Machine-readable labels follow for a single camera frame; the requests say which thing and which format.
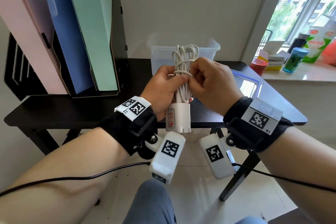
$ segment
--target pink folder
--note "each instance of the pink folder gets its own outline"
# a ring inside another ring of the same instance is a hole
[[[48,48],[53,23],[46,0],[0,0],[0,15],[48,94],[68,94],[60,76],[60,65]]]

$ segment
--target white cable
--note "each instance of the white cable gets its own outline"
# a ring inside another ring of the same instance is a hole
[[[172,57],[175,63],[175,75],[187,74],[193,76],[190,73],[190,64],[198,58],[199,48],[195,44],[188,44],[186,46],[176,46],[176,51],[173,51]],[[182,85],[175,92],[176,103],[188,103],[192,97],[189,91],[188,83]]]

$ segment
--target mint green folder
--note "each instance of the mint green folder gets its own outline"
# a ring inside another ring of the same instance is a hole
[[[99,91],[118,90],[110,51],[112,0],[72,0]]]

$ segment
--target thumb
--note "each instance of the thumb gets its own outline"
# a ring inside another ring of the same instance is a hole
[[[189,90],[197,98],[200,98],[200,96],[205,92],[203,86],[199,82],[197,82],[194,77],[189,77]]]
[[[185,84],[189,79],[189,76],[186,74],[183,75],[177,75],[173,78],[170,78],[168,82],[168,90],[170,92],[175,92],[178,90],[179,87],[181,87],[183,84]]]

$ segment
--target black table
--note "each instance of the black table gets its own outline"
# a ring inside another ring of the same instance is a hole
[[[304,125],[307,122],[307,118],[301,112],[245,63],[239,61],[219,62],[262,81],[264,84],[259,98],[283,110],[285,118],[296,125]],[[70,129],[63,143],[65,144],[76,138],[82,129],[94,128],[102,118],[110,115],[116,106],[141,94],[152,77],[151,61],[149,59],[128,59],[128,69],[122,92],[116,97],[31,96],[7,115],[4,121],[9,126],[18,127],[44,154],[48,154],[59,146],[47,129]],[[223,136],[220,128],[225,126],[221,115],[209,110],[197,99],[191,102],[190,109],[191,128],[212,128],[211,133],[217,133],[219,137]],[[165,128],[165,122],[159,122],[159,128]],[[234,163],[229,151],[228,156]],[[243,165],[254,168],[259,161],[257,154],[249,152]],[[250,171],[244,168],[237,168],[237,172],[222,192],[220,199],[225,201],[249,173]]]

